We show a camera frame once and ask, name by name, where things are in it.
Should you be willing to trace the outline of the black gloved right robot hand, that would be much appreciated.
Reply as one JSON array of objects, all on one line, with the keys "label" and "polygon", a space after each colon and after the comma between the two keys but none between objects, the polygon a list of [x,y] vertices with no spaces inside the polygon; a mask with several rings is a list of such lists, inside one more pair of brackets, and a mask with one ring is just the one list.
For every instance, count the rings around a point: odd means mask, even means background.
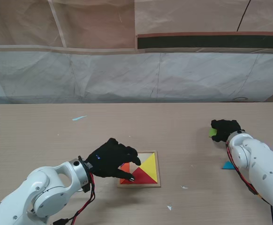
[{"label": "black gloved right robot hand", "polygon": [[212,136],[215,142],[226,142],[233,132],[244,131],[236,120],[212,120],[211,127],[217,130],[216,135]]}]

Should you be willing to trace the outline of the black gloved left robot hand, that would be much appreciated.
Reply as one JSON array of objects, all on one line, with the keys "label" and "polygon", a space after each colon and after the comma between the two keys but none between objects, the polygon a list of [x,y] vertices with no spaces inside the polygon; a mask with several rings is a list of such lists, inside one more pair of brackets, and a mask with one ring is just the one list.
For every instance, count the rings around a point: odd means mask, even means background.
[{"label": "black gloved left robot hand", "polygon": [[93,151],[84,161],[89,171],[98,177],[114,177],[133,182],[135,177],[119,167],[124,163],[141,165],[136,149],[110,138],[106,143]]}]

